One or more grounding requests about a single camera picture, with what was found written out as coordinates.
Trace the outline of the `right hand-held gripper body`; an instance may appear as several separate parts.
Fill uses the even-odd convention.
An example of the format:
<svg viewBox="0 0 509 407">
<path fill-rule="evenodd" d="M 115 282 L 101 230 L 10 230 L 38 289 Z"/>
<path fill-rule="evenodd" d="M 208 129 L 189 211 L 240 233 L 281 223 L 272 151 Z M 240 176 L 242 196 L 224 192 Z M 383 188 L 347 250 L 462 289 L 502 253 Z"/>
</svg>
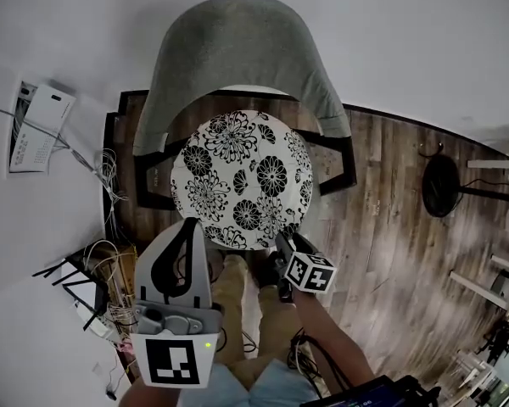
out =
<svg viewBox="0 0 509 407">
<path fill-rule="evenodd" d="M 282 302 L 292 302 L 293 291 L 325 294 L 337 273 L 337 267 L 320 250 L 293 250 L 273 253 L 275 268 L 279 275 L 277 290 Z"/>
</svg>

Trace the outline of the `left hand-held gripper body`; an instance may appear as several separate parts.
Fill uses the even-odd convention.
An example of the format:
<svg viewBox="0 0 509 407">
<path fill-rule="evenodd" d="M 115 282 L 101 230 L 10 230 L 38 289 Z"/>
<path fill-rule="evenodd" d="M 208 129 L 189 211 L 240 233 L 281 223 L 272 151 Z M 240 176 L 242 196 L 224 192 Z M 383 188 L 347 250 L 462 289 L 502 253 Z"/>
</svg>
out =
<svg viewBox="0 0 509 407">
<path fill-rule="evenodd" d="M 138 300 L 137 331 L 131 344 L 147 386 L 205 388 L 208 386 L 223 314 Z"/>
</svg>

